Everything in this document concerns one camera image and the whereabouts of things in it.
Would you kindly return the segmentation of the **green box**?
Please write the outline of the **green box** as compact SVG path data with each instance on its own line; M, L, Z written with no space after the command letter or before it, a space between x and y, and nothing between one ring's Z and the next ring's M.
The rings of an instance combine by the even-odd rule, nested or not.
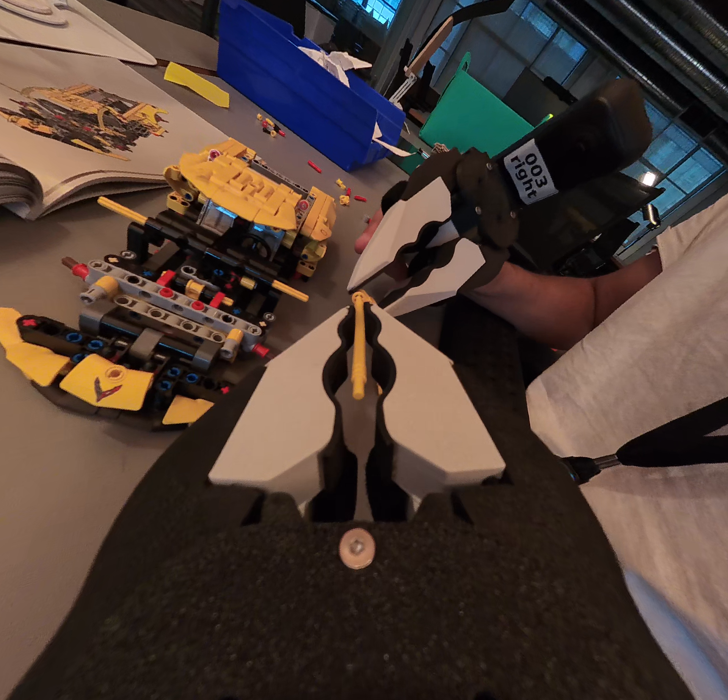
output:
M469 75L466 52L419 138L427 145L443 144L465 152L471 148L494 156L520 141L533 126Z

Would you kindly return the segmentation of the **grey desk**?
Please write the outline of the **grey desk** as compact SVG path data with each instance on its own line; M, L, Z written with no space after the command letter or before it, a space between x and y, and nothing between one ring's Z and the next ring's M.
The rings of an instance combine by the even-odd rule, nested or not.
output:
M134 66L143 77L228 136L256 149L274 169L303 186L340 194L337 178L368 199L339 211L333 243L317 273L304 283L308 303L283 298L268 343L283 349L346 302L344 287L355 262L353 246L381 196L403 177L387 159L345 173L286 130L271 138L260 129L262 111L230 86L230 106L214 106L164 80L170 60L209 77L217 42L178 25L190 6L151 0L168 20L106 0L79 0L161 61ZM308 166L313 161L323 171ZM79 280L61 264L116 252L126 221L79 202L26 222L2 211L2 306L77 323ZM67 413L48 402L2 358L1 693L8 697L71 609L100 545L137 484L176 437L144 432L118 421Z

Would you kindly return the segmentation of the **yellow toy brick car model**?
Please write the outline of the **yellow toy brick car model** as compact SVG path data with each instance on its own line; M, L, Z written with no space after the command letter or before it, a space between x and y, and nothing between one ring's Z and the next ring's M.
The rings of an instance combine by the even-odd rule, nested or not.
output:
M337 200L229 139L167 167L166 208L129 220L125 249L63 264L85 288L78 325L2 308L6 360L64 410L184 429L234 386L226 368L266 359L283 295L325 256Z

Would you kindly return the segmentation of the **crumpled white paper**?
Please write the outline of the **crumpled white paper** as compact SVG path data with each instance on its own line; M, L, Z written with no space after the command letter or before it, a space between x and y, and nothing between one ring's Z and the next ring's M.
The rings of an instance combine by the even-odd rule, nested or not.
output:
M350 87L350 81L348 79L347 71L357 71L359 69L372 68L371 63L356 58L345 51L335 50L332 52L325 52L321 49L312 49L301 46L298 47L298 50L302 51L307 56L312 58L314 62L321 65L324 69L326 69L326 71L336 77L337 80L339 80L347 87ZM383 146L385 149L399 157L409 157L412 155L412 153L409 151L399 149L394 145L387 143L384 140L384 135L381 132L381 129L379 128L377 123L375 123L374 125L371 140L372 142L378 143L379 145Z

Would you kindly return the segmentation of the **black office chair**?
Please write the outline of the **black office chair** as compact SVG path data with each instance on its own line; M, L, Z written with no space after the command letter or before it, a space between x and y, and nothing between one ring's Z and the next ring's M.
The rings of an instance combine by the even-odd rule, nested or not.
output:
M613 269L612 257L638 223L656 215L652 202L665 188L620 172L550 196L521 216L518 244L549 274L592 277Z

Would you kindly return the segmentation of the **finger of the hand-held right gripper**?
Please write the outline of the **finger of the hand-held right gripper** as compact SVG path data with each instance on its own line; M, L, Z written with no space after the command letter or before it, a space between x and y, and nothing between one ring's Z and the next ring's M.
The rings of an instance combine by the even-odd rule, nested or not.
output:
M420 268L407 283L387 294L379 307L391 316L402 316L457 294L461 286L486 264L480 246L461 238L436 250L433 261Z
M394 204L383 216L354 267L347 286L353 293L378 277L405 248L415 245L430 226L435 231L451 217L449 187L435 178L410 199Z

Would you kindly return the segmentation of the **blue plastic bin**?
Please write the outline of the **blue plastic bin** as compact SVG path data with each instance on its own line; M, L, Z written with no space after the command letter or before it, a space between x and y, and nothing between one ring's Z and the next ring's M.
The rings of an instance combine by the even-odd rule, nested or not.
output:
M221 0L217 74L345 171L384 159L405 113L355 74L345 85L304 50L290 23L245 0Z

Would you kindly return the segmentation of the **person's right forearm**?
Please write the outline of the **person's right forearm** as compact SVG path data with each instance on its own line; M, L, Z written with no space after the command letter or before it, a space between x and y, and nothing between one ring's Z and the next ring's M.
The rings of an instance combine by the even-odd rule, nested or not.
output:
M466 295L525 337L566 351L662 272L659 250L595 278L543 275L506 262Z

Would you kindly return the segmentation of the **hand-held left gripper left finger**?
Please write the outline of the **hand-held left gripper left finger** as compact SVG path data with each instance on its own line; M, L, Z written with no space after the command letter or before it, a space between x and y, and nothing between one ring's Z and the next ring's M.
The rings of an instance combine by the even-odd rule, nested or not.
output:
M349 378L354 309L340 309L272 359L208 474L215 485L321 493L356 502L356 457L344 440L337 393Z

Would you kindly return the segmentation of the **white desk stand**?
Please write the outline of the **white desk stand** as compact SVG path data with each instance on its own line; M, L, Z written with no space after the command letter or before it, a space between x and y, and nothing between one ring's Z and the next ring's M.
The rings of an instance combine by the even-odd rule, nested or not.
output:
M404 80L389 96L389 102L400 110L403 108L401 100L408 94L419 80L419 74L430 61L432 55L441 47L450 36L453 29L462 22L468 22L479 17L487 17L504 13L515 0L484 0L458 9L450 14L422 44L411 61L405 61L402 72Z

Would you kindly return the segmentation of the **yellow paper sheet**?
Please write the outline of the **yellow paper sheet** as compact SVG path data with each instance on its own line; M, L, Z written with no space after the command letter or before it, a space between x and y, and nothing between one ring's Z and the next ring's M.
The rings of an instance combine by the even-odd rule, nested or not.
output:
M230 97L227 91L177 63L170 61L167 64L164 78L170 83L189 89L219 108L228 109L230 106Z

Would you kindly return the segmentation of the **instruction booklet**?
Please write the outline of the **instruction booklet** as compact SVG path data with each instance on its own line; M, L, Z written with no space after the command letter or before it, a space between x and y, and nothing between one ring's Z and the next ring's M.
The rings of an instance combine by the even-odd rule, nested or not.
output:
M118 60L2 44L1 205L25 220L164 186L167 166L227 139Z

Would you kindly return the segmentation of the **person's white shirt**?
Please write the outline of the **person's white shirt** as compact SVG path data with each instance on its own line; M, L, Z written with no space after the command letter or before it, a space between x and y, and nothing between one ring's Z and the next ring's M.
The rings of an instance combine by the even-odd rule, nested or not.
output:
M527 389L535 434L597 458L726 396L726 196L657 238L662 272ZM726 464L614 467L582 488L696 698L726 698Z

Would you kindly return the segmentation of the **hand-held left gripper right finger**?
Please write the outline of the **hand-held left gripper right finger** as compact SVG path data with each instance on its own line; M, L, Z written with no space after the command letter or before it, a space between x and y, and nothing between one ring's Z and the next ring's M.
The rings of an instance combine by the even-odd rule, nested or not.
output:
M371 312L381 327L377 346L395 369L392 386L377 377L394 482L423 499L501 476L505 462L452 361L377 305Z

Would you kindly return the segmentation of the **yellow axle with black connector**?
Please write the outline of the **yellow axle with black connector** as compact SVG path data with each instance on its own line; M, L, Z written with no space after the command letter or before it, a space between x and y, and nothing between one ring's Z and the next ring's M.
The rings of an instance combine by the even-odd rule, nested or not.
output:
M370 302L369 295L364 290L352 294L351 302L354 307L355 330L351 362L352 397L356 401L364 398L366 393L367 367L366 367L366 314L365 304Z

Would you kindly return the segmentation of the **white sign stand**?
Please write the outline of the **white sign stand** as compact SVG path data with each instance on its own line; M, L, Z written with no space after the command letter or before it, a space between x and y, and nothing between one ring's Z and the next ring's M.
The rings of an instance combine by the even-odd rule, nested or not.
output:
M156 59L77 0L1 0L1 39L155 66Z

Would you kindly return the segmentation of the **person's right hand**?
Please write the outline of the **person's right hand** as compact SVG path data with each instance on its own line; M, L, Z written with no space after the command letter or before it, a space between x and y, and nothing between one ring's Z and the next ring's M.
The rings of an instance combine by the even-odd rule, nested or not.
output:
M363 232L359 235L359 237L355 241L354 249L357 255L361 255L363 251L366 249L367 245L369 244L369 241L373 237L374 233L376 232L381 220L383 218L383 214L381 211L378 211L375 215L371 216L366 223L365 228L363 229Z

